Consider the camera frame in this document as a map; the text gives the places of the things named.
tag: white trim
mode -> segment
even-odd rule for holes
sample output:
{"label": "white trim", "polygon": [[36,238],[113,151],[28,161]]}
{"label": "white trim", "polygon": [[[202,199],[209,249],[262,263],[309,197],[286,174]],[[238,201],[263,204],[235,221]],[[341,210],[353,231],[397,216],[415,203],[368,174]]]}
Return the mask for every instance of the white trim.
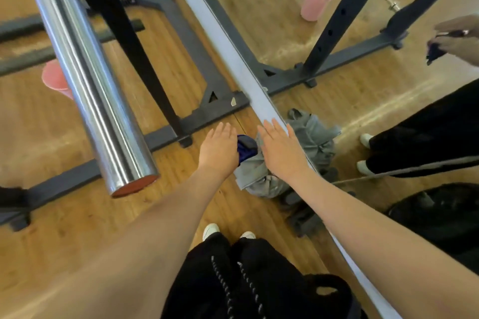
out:
{"label": "white trim", "polygon": [[[215,47],[218,54],[223,59],[226,67],[235,79],[237,85],[248,96],[251,107],[261,121],[276,118],[280,124],[285,127],[283,119],[274,107],[269,96],[263,91],[259,81],[255,78],[252,71],[248,68],[236,47],[224,31],[223,27],[212,13],[208,4],[204,0],[186,0],[201,26],[205,30],[211,43]],[[338,240],[332,236],[334,242],[348,262],[352,271],[356,275],[359,283],[362,285],[371,301],[376,306],[380,315],[386,319],[400,319],[398,312],[386,301],[386,299],[378,292],[374,285],[362,273],[352,258],[347,254]]]}

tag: forearm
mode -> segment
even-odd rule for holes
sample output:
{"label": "forearm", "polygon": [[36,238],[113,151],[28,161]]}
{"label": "forearm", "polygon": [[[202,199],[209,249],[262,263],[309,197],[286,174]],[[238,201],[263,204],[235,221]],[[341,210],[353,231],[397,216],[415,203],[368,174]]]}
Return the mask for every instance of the forearm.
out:
{"label": "forearm", "polygon": [[479,277],[461,264],[312,170],[291,186],[403,318],[477,317]]}
{"label": "forearm", "polygon": [[38,318],[158,319],[200,218],[222,183],[198,170],[72,278]]}

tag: gray cloth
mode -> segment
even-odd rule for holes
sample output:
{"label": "gray cloth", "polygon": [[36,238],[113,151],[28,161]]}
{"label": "gray cloth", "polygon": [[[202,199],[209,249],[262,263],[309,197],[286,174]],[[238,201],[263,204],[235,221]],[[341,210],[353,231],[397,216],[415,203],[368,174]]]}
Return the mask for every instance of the gray cloth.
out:
{"label": "gray cloth", "polygon": [[[334,126],[327,129],[316,115],[291,109],[286,123],[293,128],[299,144],[318,171],[326,170],[334,157],[333,138],[341,134],[341,129]],[[266,167],[261,151],[262,141],[256,137],[258,154],[241,163],[234,171],[236,183],[252,195],[273,198],[285,192],[289,185],[274,176]]]}

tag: white sneaker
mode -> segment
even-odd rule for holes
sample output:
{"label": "white sneaker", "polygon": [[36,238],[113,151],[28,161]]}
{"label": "white sneaker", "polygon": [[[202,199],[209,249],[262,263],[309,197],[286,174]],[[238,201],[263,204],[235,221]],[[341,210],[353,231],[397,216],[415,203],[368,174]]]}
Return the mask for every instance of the white sneaker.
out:
{"label": "white sneaker", "polygon": [[371,140],[371,138],[373,138],[374,135],[371,135],[371,134],[362,134],[360,137],[359,137],[359,141],[361,141],[361,144],[363,144],[365,147],[367,147],[368,149],[371,148],[371,146],[369,145],[369,141]]}
{"label": "white sneaker", "polygon": [[253,232],[251,231],[246,231],[245,233],[243,233],[240,237],[241,239],[255,239],[256,236]]}
{"label": "white sneaker", "polygon": [[210,223],[205,227],[203,231],[203,242],[210,237],[213,233],[219,232],[219,227],[216,223]]}
{"label": "white sneaker", "polygon": [[358,161],[356,163],[356,167],[358,168],[358,171],[361,174],[364,174],[364,175],[374,175],[375,174],[375,173],[373,173],[372,171],[369,170],[369,168],[366,165],[365,160]]}

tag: black pants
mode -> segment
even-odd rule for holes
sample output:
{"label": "black pants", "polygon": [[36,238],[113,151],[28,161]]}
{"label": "black pants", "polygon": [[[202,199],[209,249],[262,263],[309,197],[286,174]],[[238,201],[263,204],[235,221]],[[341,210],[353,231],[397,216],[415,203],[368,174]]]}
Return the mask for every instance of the black pants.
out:
{"label": "black pants", "polygon": [[[162,319],[361,316],[359,303],[344,280],[334,275],[309,276],[303,276],[264,239],[242,238],[230,245],[221,233],[214,233],[188,253]],[[337,291],[319,296],[317,286]]]}
{"label": "black pants", "polygon": [[[368,169],[382,173],[436,161],[479,155],[479,80],[429,104],[374,136]],[[479,161],[399,174],[419,177],[478,165]]]}

